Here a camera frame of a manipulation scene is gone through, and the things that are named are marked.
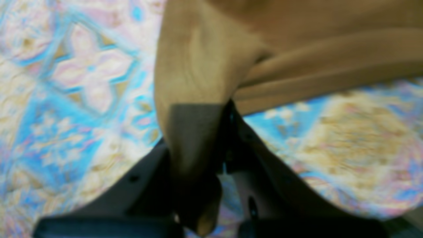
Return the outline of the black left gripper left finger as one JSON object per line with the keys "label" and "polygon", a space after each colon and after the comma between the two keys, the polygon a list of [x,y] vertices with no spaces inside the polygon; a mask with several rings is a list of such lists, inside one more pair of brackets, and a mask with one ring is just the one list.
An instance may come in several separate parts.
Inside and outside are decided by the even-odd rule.
{"label": "black left gripper left finger", "polygon": [[37,222],[35,238],[183,238],[173,219],[168,148],[161,139],[118,182],[75,211]]}

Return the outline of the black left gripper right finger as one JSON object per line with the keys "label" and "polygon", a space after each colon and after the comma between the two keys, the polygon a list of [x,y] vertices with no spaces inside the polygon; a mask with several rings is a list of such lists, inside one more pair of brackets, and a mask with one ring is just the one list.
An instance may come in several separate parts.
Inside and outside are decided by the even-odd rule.
{"label": "black left gripper right finger", "polygon": [[381,222],[328,202],[267,149],[239,115],[225,109],[227,153],[223,171],[234,179],[245,219],[239,238],[385,238]]}

